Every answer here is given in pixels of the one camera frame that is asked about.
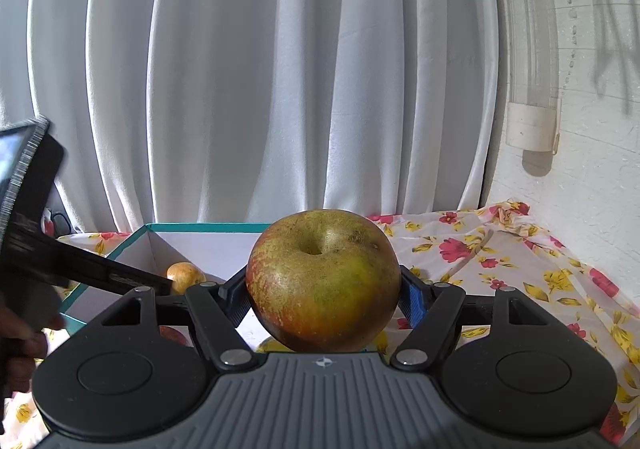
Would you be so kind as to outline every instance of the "floral tablecloth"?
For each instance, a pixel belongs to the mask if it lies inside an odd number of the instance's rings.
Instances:
[[[526,203],[502,202],[468,212],[369,219],[386,233],[398,261],[423,281],[447,281],[467,293],[486,295],[504,285],[515,286],[602,353],[618,376],[616,402],[602,434],[614,443],[635,447],[634,433],[640,426],[640,308],[607,276],[582,263],[560,239],[536,225],[529,210]],[[63,241],[105,255],[123,239],[114,233],[95,233]],[[396,311],[368,349],[389,355],[409,328]],[[488,325],[464,329],[460,344],[488,332]],[[65,332],[49,335],[52,348],[68,338]],[[263,340],[248,342],[255,347]],[[28,449],[46,433],[30,394],[16,394],[5,404],[5,412],[3,449]]]

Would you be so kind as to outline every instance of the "black circular pad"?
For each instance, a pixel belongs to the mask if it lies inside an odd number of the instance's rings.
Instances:
[[[565,436],[604,420],[616,390],[604,357],[560,323],[498,330],[442,366],[442,389],[460,413],[515,437]]]
[[[185,418],[208,382],[198,352],[161,337],[157,324],[94,320],[38,367],[33,398],[51,430],[118,442]]]
[[[78,381],[98,395],[122,395],[144,385],[152,373],[153,366],[142,355],[111,352],[82,363]]]
[[[571,378],[571,370],[562,359],[543,352],[511,353],[498,362],[495,370],[504,384],[524,393],[550,393]]]

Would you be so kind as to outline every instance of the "fabric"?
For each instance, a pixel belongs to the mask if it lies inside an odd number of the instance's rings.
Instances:
[[[560,239],[536,225],[526,203],[510,201],[478,211],[369,219],[388,236],[398,261],[423,281],[446,281],[476,295],[492,295],[501,286],[514,286],[602,353],[618,376],[616,402],[602,434],[613,443],[626,442],[624,447],[640,447],[635,437],[640,427],[640,308],[606,275],[576,259]],[[102,255],[123,240],[124,236],[114,233],[62,239],[96,253],[103,250]],[[463,329],[458,346],[486,336],[489,330],[489,325]],[[409,332],[408,321],[396,309],[367,350],[388,357]],[[68,338],[66,332],[47,334],[50,349]],[[242,335],[254,349],[283,349],[255,331],[242,331]],[[3,448],[30,449],[46,434],[29,393],[8,400],[5,416],[6,434],[0,436]]]
[[[53,120],[81,231],[478,204],[495,0],[0,0],[0,15],[0,118]]]

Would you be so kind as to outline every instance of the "apple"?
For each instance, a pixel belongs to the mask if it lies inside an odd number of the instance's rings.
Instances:
[[[396,253],[378,227],[334,209],[270,225],[246,267],[258,320],[296,352],[357,352],[391,319],[400,292]]]
[[[166,269],[166,276],[173,282],[171,284],[172,294],[184,294],[185,290],[191,285],[197,285],[198,283],[207,281],[204,273],[188,261],[174,263]]]
[[[187,337],[184,334],[175,328],[171,328],[170,326],[161,325],[160,327],[160,335],[165,339],[169,339],[171,341],[175,341],[182,346],[189,346],[189,342]]]

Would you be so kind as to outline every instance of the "cardboard box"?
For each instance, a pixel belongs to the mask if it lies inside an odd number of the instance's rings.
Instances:
[[[268,225],[149,224],[130,235],[108,257],[162,276],[174,263],[190,261],[208,280],[221,283],[246,265],[255,241]],[[77,332],[119,297],[79,285],[62,304],[66,330],[69,334]],[[238,331],[253,349],[269,336],[253,311],[249,311]]]

